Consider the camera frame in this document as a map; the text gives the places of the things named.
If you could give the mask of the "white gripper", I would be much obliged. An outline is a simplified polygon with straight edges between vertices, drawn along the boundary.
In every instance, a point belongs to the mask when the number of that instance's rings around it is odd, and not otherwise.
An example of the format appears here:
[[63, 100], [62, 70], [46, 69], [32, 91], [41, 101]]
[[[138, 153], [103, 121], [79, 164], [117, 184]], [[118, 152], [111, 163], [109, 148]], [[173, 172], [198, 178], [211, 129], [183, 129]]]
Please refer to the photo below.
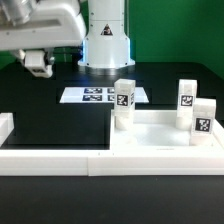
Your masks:
[[15, 50], [22, 65], [22, 49], [48, 48], [54, 65], [54, 47], [79, 46], [85, 35], [80, 0], [0, 0], [0, 51]]

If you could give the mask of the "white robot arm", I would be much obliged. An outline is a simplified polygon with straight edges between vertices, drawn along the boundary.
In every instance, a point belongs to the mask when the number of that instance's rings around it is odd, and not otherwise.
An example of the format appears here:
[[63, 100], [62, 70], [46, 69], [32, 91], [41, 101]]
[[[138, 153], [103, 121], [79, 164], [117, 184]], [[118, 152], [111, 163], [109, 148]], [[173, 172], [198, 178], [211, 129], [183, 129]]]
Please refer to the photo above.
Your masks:
[[0, 51], [49, 78], [53, 50], [80, 46], [80, 68], [114, 74], [134, 64], [124, 15], [125, 0], [0, 0]]

